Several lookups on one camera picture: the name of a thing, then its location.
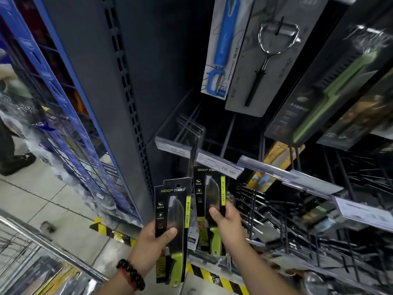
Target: black shoe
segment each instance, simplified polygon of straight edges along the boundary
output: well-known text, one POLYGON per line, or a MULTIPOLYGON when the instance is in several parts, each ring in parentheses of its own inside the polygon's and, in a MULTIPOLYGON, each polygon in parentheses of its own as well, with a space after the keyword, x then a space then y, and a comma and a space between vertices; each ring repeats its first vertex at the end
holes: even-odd
POLYGON ((15 155, 7 162, 0 162, 0 174, 3 176, 9 176, 22 168, 28 167, 35 162, 37 158, 31 152, 25 155, 15 155))

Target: fingernail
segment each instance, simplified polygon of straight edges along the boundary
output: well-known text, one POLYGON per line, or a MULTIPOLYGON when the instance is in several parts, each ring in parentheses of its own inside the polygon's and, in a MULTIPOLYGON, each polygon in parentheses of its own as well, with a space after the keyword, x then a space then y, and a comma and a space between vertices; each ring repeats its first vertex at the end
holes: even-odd
POLYGON ((171 233, 173 236, 176 236, 176 234, 177 234, 177 228, 170 228, 169 231, 170 231, 170 233, 171 233))

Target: person's left hand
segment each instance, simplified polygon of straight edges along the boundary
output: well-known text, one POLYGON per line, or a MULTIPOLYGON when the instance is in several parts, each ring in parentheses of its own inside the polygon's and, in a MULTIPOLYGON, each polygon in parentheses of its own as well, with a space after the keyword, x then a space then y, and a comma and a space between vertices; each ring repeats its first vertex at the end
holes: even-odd
POLYGON ((177 229, 170 228, 156 238, 155 222, 145 225, 128 256, 130 264, 145 278, 154 267, 165 246, 176 236, 177 229))

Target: dark pants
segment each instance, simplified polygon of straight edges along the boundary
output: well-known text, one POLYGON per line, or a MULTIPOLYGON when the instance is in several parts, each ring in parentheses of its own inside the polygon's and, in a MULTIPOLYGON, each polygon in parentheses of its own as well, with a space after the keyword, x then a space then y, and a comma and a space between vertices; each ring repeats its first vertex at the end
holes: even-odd
POLYGON ((9 161, 14 157, 15 144, 11 132, 0 118, 0 162, 9 161))

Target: hand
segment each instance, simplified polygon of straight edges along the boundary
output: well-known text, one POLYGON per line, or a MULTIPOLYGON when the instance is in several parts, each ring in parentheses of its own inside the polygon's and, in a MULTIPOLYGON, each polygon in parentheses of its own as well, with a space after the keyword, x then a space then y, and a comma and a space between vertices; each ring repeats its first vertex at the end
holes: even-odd
POLYGON ((229 253, 235 253, 239 247, 248 243, 244 235, 239 211, 230 201, 226 202, 225 208, 225 217, 214 207, 209 209, 209 213, 217 223, 225 248, 229 253))
POLYGON ((152 221, 143 227, 128 256, 128 261, 142 277, 145 277, 154 267, 162 250, 176 236, 177 229, 170 228, 158 238, 155 234, 155 223, 152 221))

